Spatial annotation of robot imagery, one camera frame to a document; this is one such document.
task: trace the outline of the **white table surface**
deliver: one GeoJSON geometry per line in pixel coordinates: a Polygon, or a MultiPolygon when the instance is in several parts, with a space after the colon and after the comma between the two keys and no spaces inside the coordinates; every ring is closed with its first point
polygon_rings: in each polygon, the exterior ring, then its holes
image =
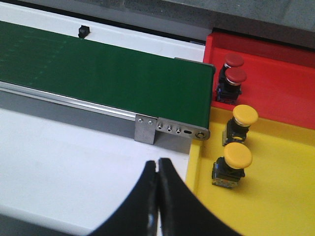
{"type": "MultiPolygon", "coordinates": [[[[0,2],[0,20],[165,57],[202,61],[204,46],[0,2]]],[[[134,123],[0,92],[0,213],[74,235],[105,221],[147,160],[171,158],[184,179],[190,140],[133,140],[134,123]]]]}

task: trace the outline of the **yellow button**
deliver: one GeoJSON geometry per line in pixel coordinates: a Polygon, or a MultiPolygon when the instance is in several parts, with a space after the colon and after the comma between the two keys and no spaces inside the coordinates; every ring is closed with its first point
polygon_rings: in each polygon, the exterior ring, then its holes
{"type": "Polygon", "coordinates": [[[238,105],[234,107],[233,116],[237,122],[244,125],[254,124],[258,120],[257,111],[248,105],[238,105]]]}
{"type": "Polygon", "coordinates": [[[229,143],[224,147],[225,162],[233,169],[243,169],[252,163],[251,151],[241,143],[229,143]]]}

